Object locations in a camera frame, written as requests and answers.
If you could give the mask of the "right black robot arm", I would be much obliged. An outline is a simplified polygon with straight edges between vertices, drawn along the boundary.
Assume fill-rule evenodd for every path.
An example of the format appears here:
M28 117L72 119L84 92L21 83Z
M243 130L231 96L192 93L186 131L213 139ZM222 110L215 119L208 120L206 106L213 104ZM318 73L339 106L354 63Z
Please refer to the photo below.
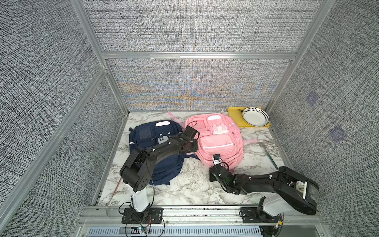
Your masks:
M223 162L219 154L213 156L212 162L209 180L218 181L225 192L234 195L276 194L260 199L252 215L255 220L268 223L292 210L305 215L317 213L319 185L286 166L281 166L278 171L270 174L251 176L232 174L229 165Z

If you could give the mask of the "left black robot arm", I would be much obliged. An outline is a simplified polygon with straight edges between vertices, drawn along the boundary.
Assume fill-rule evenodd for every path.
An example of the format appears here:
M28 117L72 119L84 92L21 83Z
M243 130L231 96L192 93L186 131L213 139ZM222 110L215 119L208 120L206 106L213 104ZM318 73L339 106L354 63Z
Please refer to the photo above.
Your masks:
M156 164L173 155L197 152L198 138L200 132L188 125L183 132L169 135L163 143L148 148L137 146L130 153L119 174L130 189L131 205L135 211L146 212L152 206L147 198L146 187L152 182Z

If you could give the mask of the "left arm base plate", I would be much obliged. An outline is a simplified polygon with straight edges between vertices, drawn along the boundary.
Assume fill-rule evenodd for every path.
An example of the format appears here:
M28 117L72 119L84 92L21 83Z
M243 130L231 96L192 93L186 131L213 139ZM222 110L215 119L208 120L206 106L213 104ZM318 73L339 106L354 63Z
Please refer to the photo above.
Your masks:
M124 209L122 224L161 224L164 209L151 207L145 211L137 212L132 207Z

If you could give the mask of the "pink backpack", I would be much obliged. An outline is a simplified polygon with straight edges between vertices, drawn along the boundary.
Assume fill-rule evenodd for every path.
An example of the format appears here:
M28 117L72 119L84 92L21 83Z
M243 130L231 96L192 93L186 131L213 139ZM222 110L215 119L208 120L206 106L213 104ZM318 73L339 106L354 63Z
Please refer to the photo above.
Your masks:
M257 139L243 140L238 125L231 117L223 114L200 114L180 122L175 115L168 112L181 127L190 125L199 132L197 157L207 166L214 165L213 156L219 154L230 169L236 168L243 160L244 145L257 143Z

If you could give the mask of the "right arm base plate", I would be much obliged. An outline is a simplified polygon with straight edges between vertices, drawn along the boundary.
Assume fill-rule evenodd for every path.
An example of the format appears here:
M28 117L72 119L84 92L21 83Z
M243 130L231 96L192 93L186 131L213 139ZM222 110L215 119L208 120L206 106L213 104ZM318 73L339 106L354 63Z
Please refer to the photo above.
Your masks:
M281 220L280 215L270 216L258 207L241 207L239 216L243 223L277 223Z

